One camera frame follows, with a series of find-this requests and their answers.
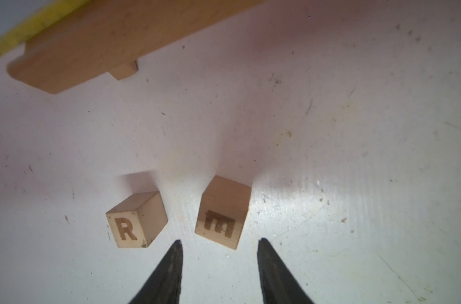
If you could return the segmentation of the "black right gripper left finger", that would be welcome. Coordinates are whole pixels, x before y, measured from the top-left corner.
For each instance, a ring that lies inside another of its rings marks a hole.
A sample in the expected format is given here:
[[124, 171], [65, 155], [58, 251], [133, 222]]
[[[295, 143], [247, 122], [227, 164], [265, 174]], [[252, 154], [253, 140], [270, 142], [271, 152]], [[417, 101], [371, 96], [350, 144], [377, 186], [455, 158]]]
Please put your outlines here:
[[182, 243], [181, 240], [176, 240], [130, 304], [178, 304], [182, 265]]

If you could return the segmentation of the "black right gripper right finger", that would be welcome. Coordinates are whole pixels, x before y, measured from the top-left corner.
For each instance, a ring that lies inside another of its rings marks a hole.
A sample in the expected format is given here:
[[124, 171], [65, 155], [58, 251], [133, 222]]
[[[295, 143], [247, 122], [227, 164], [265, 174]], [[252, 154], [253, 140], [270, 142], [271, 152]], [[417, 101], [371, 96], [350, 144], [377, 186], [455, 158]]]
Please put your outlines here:
[[266, 238], [258, 242], [257, 262], [264, 303], [314, 303]]

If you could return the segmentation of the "wooden block letter R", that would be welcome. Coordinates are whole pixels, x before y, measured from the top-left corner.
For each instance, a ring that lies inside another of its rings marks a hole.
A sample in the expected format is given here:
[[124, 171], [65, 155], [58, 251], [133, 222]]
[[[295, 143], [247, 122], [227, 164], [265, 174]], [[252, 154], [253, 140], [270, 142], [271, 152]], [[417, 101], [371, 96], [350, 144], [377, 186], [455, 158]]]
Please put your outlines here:
[[168, 223], [160, 192], [136, 193], [106, 212], [119, 248], [148, 248]]

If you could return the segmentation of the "wooden block letter E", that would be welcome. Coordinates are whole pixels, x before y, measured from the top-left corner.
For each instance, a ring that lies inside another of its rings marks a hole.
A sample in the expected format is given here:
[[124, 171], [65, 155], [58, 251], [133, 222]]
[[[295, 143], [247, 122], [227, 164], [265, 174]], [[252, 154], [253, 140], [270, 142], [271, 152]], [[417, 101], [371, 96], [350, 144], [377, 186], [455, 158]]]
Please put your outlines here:
[[214, 176], [201, 196], [195, 233], [236, 250], [249, 210], [252, 188]]

